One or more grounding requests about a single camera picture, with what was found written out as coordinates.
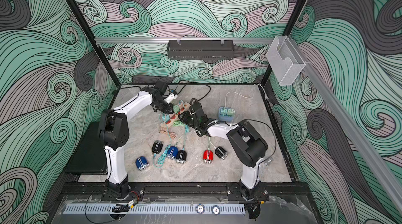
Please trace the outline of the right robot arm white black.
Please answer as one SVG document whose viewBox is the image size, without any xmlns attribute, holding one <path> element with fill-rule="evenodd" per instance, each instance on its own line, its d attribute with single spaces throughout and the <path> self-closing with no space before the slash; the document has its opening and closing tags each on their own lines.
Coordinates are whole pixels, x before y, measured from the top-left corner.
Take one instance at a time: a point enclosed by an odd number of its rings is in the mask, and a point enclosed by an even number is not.
<svg viewBox="0 0 402 224">
<path fill-rule="evenodd" d="M 230 142 L 237 158 L 242 163 L 242 175 L 239 181 L 244 198 L 254 197 L 260 186 L 259 166 L 265 160 L 268 144 L 262 135 L 244 119 L 234 125 L 225 121 L 209 118 L 203 111 L 199 100 L 190 100 L 189 110 L 179 115 L 179 120 L 193 128 L 200 136 L 218 137 Z"/>
</svg>

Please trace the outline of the beige power strip red sockets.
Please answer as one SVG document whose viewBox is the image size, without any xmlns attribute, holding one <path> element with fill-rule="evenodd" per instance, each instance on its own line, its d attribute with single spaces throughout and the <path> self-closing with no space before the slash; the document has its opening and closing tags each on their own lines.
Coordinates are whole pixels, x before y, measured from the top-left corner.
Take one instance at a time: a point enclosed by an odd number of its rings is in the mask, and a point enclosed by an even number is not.
<svg viewBox="0 0 402 224">
<path fill-rule="evenodd" d="M 186 112 L 186 111 L 188 111 L 189 108 L 190 108 L 190 104 L 188 102 L 185 102 L 184 110 L 180 111 L 179 114 L 175 114 L 174 112 L 172 114 L 168 114 L 170 116 L 170 121 L 167 124 L 165 123 L 166 127 L 170 128 L 174 124 L 175 121 L 179 120 L 179 115 L 184 113 L 184 112 Z"/>
</svg>

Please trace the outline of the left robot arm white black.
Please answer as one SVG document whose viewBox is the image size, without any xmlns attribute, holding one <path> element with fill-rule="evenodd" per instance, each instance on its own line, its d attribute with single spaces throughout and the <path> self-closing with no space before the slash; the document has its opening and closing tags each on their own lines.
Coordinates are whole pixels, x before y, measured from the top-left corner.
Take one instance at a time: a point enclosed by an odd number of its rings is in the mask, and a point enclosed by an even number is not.
<svg viewBox="0 0 402 224">
<path fill-rule="evenodd" d="M 155 112 L 174 113 L 171 102 L 177 98 L 177 92 L 170 91 L 165 95 L 166 90 L 167 84 L 163 82 L 152 87 L 143 87 L 129 101 L 102 112 L 97 135 L 104 144 L 107 163 L 106 185 L 115 192 L 126 195 L 128 191 L 124 156 L 124 146 L 130 135 L 128 122 L 148 106 Z"/>
</svg>

